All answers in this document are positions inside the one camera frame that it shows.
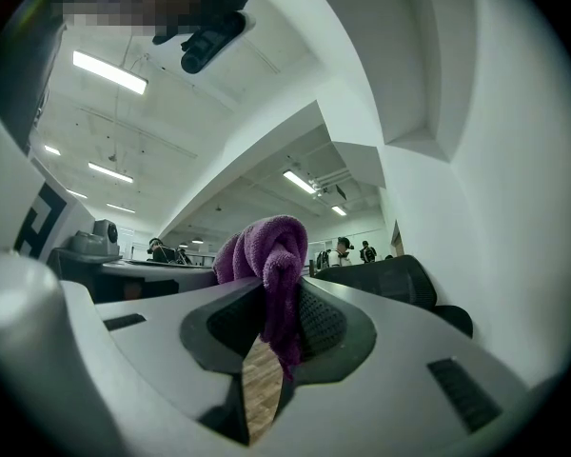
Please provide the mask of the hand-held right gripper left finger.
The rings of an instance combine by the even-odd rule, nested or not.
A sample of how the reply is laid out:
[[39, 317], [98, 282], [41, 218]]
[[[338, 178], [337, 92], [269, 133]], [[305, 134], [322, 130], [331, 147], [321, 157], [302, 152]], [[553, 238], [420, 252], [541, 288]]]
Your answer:
[[192, 420], [247, 446], [243, 362], [262, 330], [265, 289], [246, 278], [97, 308], [133, 368]]

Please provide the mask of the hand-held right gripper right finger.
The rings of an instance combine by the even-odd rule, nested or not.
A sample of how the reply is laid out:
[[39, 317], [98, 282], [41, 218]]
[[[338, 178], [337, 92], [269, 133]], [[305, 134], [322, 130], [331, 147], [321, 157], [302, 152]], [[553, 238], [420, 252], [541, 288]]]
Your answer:
[[264, 456], [471, 456], [527, 395], [499, 359], [422, 308], [327, 281], [301, 291], [337, 309], [340, 343], [297, 367]]

